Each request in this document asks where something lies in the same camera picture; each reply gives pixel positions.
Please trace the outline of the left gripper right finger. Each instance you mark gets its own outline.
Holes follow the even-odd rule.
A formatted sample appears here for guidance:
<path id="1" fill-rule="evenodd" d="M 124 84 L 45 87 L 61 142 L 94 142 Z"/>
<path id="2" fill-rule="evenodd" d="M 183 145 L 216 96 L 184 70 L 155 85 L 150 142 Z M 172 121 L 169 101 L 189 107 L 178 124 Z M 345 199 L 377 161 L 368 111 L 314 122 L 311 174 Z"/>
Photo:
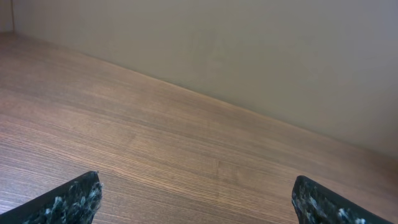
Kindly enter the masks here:
<path id="1" fill-rule="evenodd" d="M 391 224 L 304 175 L 295 180 L 292 205 L 300 224 Z"/>

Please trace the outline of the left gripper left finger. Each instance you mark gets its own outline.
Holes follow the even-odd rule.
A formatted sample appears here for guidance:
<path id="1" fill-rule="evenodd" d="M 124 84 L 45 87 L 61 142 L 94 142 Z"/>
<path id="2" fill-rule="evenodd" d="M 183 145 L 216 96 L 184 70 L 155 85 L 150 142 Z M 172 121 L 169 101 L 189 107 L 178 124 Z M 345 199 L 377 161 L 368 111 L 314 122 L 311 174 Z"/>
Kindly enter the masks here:
<path id="1" fill-rule="evenodd" d="M 1 214 L 1 224 L 90 224 L 101 206 L 97 171 L 81 176 Z"/>

